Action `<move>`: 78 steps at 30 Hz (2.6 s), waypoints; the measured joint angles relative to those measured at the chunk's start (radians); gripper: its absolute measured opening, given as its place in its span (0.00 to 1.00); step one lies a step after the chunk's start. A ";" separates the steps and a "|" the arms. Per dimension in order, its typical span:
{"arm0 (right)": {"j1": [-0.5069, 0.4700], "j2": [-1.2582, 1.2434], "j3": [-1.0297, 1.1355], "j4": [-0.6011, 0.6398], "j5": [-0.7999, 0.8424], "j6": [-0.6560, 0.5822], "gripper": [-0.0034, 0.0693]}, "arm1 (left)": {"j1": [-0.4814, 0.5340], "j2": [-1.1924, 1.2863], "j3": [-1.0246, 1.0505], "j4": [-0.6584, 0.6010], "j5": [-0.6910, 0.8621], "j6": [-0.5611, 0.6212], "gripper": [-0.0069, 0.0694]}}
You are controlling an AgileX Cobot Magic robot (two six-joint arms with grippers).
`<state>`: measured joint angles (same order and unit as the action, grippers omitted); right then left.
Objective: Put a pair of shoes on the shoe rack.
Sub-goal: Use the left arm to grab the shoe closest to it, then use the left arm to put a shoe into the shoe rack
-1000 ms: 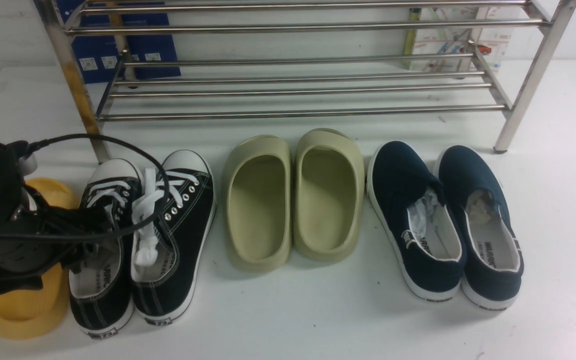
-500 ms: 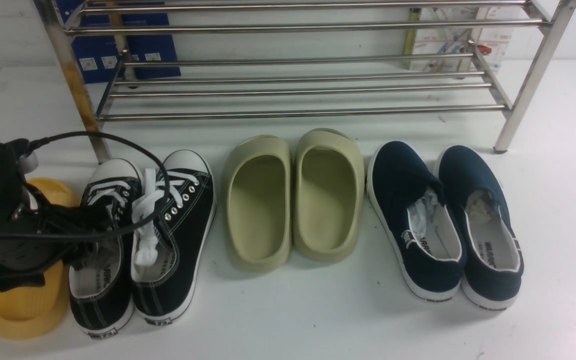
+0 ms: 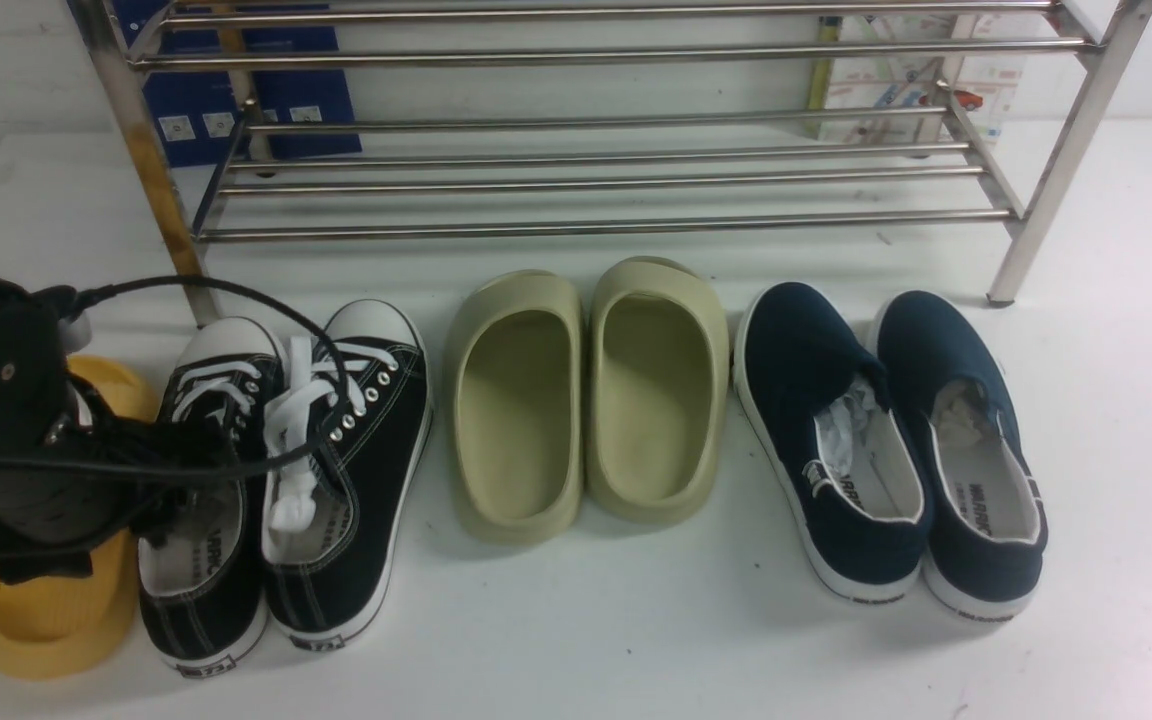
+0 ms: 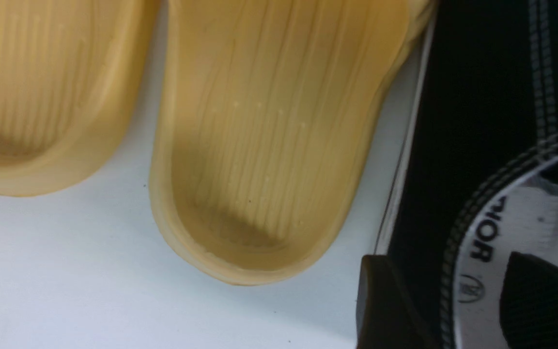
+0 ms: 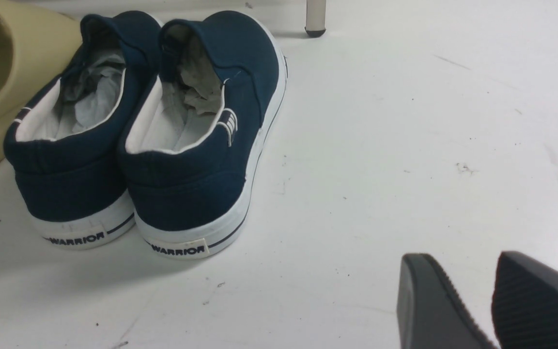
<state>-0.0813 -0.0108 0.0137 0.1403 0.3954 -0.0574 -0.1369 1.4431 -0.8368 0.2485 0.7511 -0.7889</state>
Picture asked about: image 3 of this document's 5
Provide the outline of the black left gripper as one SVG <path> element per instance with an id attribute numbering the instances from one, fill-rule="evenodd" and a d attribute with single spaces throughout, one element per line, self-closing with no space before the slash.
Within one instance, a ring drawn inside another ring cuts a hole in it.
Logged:
<path id="1" fill-rule="evenodd" d="M 100 293 L 28 291 L 0 278 L 0 582 L 84 579 L 124 529 L 156 533 L 173 497 L 236 477 L 214 424 L 123 418 L 71 372 Z"/>

